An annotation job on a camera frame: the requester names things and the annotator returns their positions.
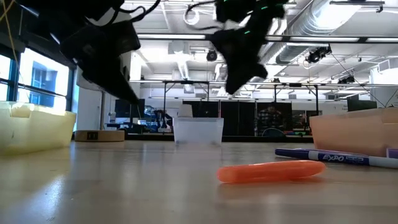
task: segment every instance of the orange object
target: orange object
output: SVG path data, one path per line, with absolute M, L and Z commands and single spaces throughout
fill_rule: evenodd
M 310 177 L 325 168 L 326 165 L 318 161 L 267 162 L 221 167 L 217 177 L 224 183 L 271 182 Z

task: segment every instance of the desk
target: desk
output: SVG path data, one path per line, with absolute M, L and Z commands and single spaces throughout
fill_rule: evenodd
M 219 166 L 312 144 L 73 142 L 0 158 L 0 223 L 397 223 L 398 171 L 328 164 L 316 179 L 223 185 Z

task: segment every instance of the computer monitor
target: computer monitor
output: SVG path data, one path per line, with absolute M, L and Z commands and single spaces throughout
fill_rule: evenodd
M 348 111 L 359 111 L 377 108 L 377 102 L 371 100 L 347 100 Z
M 114 105 L 114 111 L 116 112 L 117 118 L 143 118 L 144 108 L 145 99 L 140 99 L 138 105 L 131 105 L 129 102 L 124 100 L 116 100 Z

